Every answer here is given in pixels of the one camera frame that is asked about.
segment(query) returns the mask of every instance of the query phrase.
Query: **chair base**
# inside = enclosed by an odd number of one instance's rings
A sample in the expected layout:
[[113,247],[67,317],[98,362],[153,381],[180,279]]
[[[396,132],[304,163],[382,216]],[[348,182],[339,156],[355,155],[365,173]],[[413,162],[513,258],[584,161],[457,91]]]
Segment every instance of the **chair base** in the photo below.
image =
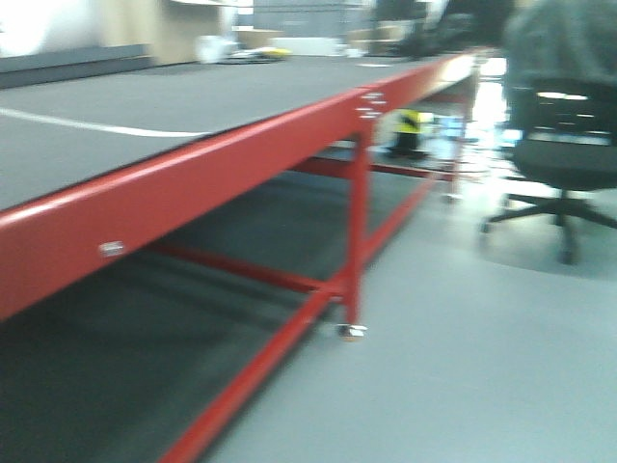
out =
[[566,264],[577,263],[579,259],[575,230],[571,221],[568,220],[569,217],[578,217],[617,230],[617,220],[597,212],[585,200],[570,198],[568,190],[562,190],[559,198],[554,199],[526,195],[507,195],[503,204],[504,207],[507,207],[510,201],[520,201],[533,205],[524,209],[508,210],[502,214],[485,219],[482,224],[482,232],[488,233],[491,230],[491,224],[505,220],[540,214],[554,215],[555,225],[561,227],[564,238],[564,248],[559,260]]

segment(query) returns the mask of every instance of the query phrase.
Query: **red table frame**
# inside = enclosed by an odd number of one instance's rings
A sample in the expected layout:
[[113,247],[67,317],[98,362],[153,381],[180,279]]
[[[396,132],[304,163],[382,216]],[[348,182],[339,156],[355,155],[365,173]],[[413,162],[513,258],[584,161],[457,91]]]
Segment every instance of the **red table frame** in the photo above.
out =
[[[456,160],[444,172],[372,165],[368,148],[376,118],[463,81],[468,82],[463,93],[448,98],[463,103],[468,115],[474,94],[473,76],[472,51],[443,57],[1,212],[0,319],[146,246],[306,293],[305,303],[160,460],[194,461],[330,302],[344,304],[348,326],[358,322],[366,261],[438,180],[455,185]],[[350,135],[356,141],[351,161],[312,158]],[[347,258],[327,281],[156,242],[208,210],[291,169],[351,181]],[[367,235],[371,170],[425,180],[373,234]],[[106,254],[105,243],[115,243],[118,255]]]

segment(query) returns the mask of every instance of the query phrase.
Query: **caster wheel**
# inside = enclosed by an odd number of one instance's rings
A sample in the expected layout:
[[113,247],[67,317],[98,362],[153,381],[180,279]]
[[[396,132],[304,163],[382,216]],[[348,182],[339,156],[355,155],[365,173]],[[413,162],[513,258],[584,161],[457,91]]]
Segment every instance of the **caster wheel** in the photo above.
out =
[[364,332],[366,331],[365,326],[361,325],[348,325],[341,324],[337,325],[338,335],[348,342],[354,342],[357,340],[361,340],[364,338]]
[[457,195],[455,193],[447,193],[443,195],[443,201],[446,204],[455,204],[463,199],[463,195]]
[[480,231],[483,233],[488,233],[491,231],[491,222],[489,222],[488,220],[486,222],[484,222],[482,224],[482,227],[480,228]]
[[578,253],[573,250],[562,251],[559,261],[566,265],[574,265],[578,261]]
[[508,198],[507,196],[501,200],[501,208],[503,210],[508,210],[510,209],[511,206],[512,206],[512,200],[510,200],[510,198]]

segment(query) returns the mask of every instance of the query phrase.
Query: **gray table surface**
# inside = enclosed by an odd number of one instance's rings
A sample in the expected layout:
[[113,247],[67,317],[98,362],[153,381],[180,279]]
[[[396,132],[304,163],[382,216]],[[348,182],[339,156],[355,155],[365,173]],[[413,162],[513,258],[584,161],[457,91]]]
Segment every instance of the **gray table surface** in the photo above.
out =
[[[387,66],[359,66],[366,64]],[[4,90],[0,210],[416,66],[392,58],[293,57],[274,64],[150,68]]]

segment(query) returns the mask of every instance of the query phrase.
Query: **long table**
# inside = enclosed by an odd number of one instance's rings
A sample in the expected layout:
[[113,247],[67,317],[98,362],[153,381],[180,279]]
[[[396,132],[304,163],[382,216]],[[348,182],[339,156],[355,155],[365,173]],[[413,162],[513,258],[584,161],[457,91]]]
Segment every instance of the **long table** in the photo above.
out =
[[[208,404],[161,462],[194,461],[329,303],[340,333],[362,336],[367,261],[442,172],[372,164],[374,124],[452,88],[473,94],[473,51],[405,62],[293,58],[269,65],[181,65],[0,93],[0,317],[28,310],[87,275],[148,248],[306,295],[276,334]],[[351,160],[313,157],[355,143]],[[281,172],[347,178],[346,259],[320,280],[178,247],[159,238]],[[371,171],[426,177],[373,233]]]

